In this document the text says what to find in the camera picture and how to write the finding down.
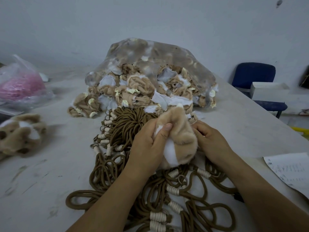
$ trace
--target wall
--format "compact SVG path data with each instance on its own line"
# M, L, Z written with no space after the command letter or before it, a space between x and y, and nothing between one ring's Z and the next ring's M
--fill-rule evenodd
M0 62L98 65L128 37L189 49L229 81L241 62L296 88L309 64L309 0L0 0Z

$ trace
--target person's right hand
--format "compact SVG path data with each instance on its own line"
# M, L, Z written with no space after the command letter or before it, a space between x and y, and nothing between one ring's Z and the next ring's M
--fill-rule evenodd
M233 162L238 155L233 152L230 145L222 134L205 124L197 121L192 125L193 131L197 137L198 145L206 154L207 158L217 166L224 168L225 164Z

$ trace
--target chair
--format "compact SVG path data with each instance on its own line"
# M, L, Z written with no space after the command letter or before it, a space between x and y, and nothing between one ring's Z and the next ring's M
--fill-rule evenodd
M275 78L276 68L273 65L265 63L241 63L237 66L232 86L247 89L251 88L252 82L273 82ZM249 92L242 92L251 98ZM281 113L288 106L281 102L255 101L266 111L277 111L276 117L279 119Z

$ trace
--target table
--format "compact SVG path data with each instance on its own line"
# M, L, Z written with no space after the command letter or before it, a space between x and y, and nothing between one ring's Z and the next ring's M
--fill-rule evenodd
M99 133L101 117L72 118L66 109L77 94L85 92L85 74L92 68L49 69L47 84L57 98L33 112L47 122L48 134L38 150L27 158L12 157L0 162L1 231L65 231L84 212L69 209L65 198L75 190L91 189L88 179L95 164L89 145ZM309 213L309 205L296 191L287 187L268 169L262 156L307 152L309 142L272 114L217 77L217 107L197 108L200 120L218 129L233 150L278 191ZM203 166L201 156L195 160ZM235 231L257 231L244 203L234 200L205 180L209 203L225 203L236 215ZM194 180L192 191L202 195ZM229 225L226 211L217 212L218 222ZM180 217L173 218L180 226Z

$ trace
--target cardboard box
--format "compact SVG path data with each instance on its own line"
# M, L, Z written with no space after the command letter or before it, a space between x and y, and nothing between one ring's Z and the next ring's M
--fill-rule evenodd
M252 100L286 102L289 91L285 83L252 82L250 96Z

